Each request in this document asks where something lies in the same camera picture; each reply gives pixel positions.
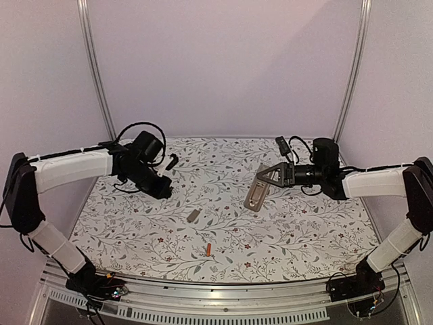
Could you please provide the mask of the grey remote battery cover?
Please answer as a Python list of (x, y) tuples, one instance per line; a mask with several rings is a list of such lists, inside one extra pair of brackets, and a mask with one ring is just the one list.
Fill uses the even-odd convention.
[(194, 222), (198, 219), (200, 213), (201, 213), (201, 210), (200, 210), (200, 209), (194, 209), (194, 210), (193, 210), (193, 211), (188, 215), (188, 217), (187, 217), (187, 222), (188, 222), (188, 223), (194, 223)]

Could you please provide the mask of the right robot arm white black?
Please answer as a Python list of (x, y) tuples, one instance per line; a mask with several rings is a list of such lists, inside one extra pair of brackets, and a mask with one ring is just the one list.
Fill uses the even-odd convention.
[(382, 271), (409, 253), (432, 233), (432, 162), (419, 157), (414, 162), (360, 169), (341, 167), (338, 144), (329, 138), (316, 138), (309, 146), (310, 163), (299, 163), (289, 141), (275, 140), (285, 162), (259, 171), (259, 181), (278, 188), (319, 186), (333, 200), (372, 196), (401, 196), (408, 212), (382, 243), (356, 266), (355, 274), (331, 277), (327, 292), (332, 301), (368, 295), (385, 288)]

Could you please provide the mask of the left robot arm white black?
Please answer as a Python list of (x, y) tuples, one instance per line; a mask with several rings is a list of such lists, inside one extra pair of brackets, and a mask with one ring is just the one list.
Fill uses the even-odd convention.
[(122, 183), (131, 181), (138, 191), (155, 199), (172, 194), (171, 180), (164, 175), (179, 159), (166, 154), (166, 141), (142, 131), (133, 141), (120, 144), (101, 142), (96, 146), (27, 157), (13, 156), (3, 188), (1, 208), (30, 248), (39, 248), (66, 271), (66, 287), (86, 295), (116, 299), (125, 290), (122, 280), (97, 275), (90, 259), (46, 220), (39, 194), (82, 179), (115, 176)]

